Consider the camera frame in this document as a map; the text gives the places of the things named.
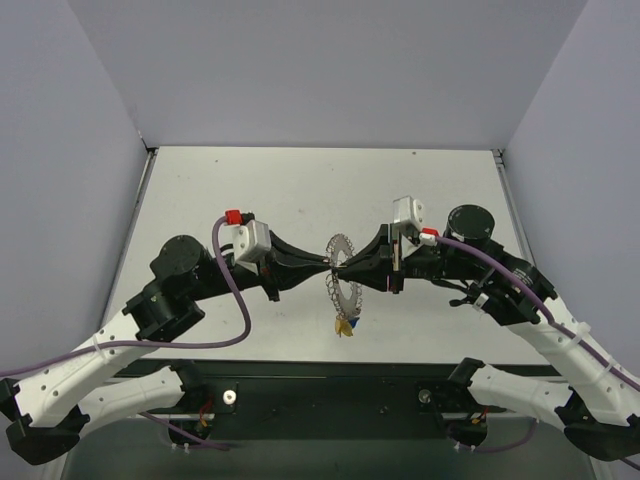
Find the yellow key tag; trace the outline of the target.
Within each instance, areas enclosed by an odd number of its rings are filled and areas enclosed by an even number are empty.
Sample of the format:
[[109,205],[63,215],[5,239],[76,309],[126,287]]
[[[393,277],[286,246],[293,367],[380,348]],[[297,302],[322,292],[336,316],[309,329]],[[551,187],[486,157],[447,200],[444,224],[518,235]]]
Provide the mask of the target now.
[[342,336],[352,337],[353,326],[348,320],[338,318],[335,321],[335,332],[339,337],[342,337]]

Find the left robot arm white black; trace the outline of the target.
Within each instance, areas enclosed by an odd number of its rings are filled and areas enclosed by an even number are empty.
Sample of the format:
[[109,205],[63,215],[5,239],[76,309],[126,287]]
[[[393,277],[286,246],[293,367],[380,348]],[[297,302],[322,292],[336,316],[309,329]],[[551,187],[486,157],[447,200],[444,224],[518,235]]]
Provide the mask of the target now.
[[[168,240],[151,262],[153,280],[73,351],[11,370],[1,381],[1,412],[9,420],[11,450],[30,465],[48,463],[93,431],[150,410],[178,406],[193,411],[208,389],[196,368],[178,361],[130,381],[106,382],[159,349],[213,350],[248,338],[252,320],[242,291],[281,292],[329,270],[327,258],[289,245],[263,226],[257,239],[240,241],[230,254],[197,239]],[[201,300],[231,294],[243,318],[240,334],[213,342],[184,343],[180,336],[201,321]]]

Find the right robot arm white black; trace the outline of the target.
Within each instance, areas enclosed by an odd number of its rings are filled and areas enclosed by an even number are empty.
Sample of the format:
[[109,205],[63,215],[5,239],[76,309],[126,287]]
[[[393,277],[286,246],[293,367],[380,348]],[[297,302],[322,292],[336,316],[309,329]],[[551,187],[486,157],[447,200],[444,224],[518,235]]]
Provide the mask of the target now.
[[559,429],[583,453],[627,461],[639,453],[639,379],[622,368],[568,310],[530,262],[493,240],[495,220],[464,204],[444,231],[425,224],[422,204],[405,197],[394,219],[332,274],[381,292],[399,293],[421,279],[463,292],[470,305],[523,339],[561,375],[562,383],[520,377],[483,361],[463,360],[450,380],[477,404],[532,417]]

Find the aluminium table frame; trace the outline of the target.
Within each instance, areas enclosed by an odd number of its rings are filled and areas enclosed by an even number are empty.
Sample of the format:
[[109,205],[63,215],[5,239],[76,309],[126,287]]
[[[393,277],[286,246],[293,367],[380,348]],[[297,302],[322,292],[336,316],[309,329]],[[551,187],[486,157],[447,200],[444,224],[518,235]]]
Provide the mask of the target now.
[[[515,233],[517,247],[514,255],[522,258],[531,265],[535,265],[533,254],[529,247],[528,240],[513,200],[513,195],[506,176],[502,151],[494,149],[491,151],[501,188],[509,211],[512,228]],[[575,398],[578,398],[579,388],[575,389],[571,382],[575,380],[575,373],[578,367],[571,363],[571,360],[586,360],[587,354],[579,352],[580,336],[575,336],[574,319],[568,312],[564,312],[564,303],[560,298],[556,302],[549,300],[542,309],[534,313],[537,324],[520,323],[507,326],[506,329],[530,344],[542,357],[559,372],[559,376],[566,381],[569,390]]]

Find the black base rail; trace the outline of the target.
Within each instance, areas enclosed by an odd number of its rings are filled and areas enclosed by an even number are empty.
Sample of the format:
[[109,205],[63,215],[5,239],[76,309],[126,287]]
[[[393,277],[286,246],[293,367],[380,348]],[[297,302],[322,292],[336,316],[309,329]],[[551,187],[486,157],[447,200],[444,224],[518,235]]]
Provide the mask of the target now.
[[215,440],[422,440],[484,406],[451,364],[197,360]]

